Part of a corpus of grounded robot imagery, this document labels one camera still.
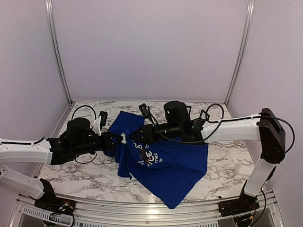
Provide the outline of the blue printed t-shirt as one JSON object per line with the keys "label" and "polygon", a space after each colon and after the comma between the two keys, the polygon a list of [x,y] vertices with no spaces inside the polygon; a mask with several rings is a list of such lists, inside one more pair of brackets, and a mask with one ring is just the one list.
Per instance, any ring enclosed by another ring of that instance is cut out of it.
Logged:
{"label": "blue printed t-shirt", "polygon": [[119,164],[118,176],[134,177],[168,208],[174,209],[206,174],[208,145],[165,140],[144,144],[131,139],[130,134],[143,123],[142,116],[120,111],[109,132],[125,135],[126,143],[119,143],[107,156],[114,157]]}

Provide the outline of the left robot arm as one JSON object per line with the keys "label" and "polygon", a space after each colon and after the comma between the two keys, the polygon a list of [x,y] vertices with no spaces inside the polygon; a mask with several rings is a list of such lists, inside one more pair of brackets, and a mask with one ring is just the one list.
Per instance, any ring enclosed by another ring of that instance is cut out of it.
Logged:
{"label": "left robot arm", "polygon": [[62,165],[84,154],[112,151],[125,136],[109,131],[101,132],[105,121],[96,119],[91,127],[85,118],[75,118],[67,123],[66,131],[58,138],[40,139],[36,142],[2,140],[0,142],[0,184],[21,194],[41,199],[49,210],[56,210],[60,200],[54,196],[46,180],[38,180],[9,168],[14,163],[42,163]]}

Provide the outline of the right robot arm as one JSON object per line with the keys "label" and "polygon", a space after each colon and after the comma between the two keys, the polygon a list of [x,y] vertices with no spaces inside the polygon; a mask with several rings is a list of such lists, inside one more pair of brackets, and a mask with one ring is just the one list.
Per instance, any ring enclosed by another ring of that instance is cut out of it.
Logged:
{"label": "right robot arm", "polygon": [[139,105],[143,117],[151,123],[136,129],[130,137],[145,144],[161,139],[192,145],[232,140],[261,144],[260,158],[234,204],[237,211],[246,211],[288,152],[286,132],[281,124],[284,120],[269,108],[240,118],[211,120],[208,110],[201,110],[199,117],[191,119],[191,107],[180,101],[167,102],[163,107],[166,122],[158,123],[149,106]]}

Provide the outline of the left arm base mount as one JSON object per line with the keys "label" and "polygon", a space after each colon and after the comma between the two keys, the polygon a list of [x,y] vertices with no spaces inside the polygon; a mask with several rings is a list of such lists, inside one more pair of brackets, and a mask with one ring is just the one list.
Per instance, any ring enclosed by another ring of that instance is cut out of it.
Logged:
{"label": "left arm base mount", "polygon": [[34,206],[51,211],[54,214],[72,216],[75,209],[75,201],[57,197],[49,181],[41,178],[40,182],[43,185],[43,194],[39,199],[35,199]]}

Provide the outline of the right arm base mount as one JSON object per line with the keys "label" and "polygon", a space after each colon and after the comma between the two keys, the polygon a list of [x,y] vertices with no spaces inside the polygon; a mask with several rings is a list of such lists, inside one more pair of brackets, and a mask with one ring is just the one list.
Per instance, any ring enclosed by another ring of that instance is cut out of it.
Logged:
{"label": "right arm base mount", "polygon": [[260,205],[257,196],[253,197],[245,194],[243,188],[239,198],[221,201],[219,202],[218,207],[221,216],[226,217],[257,210],[260,208]]}

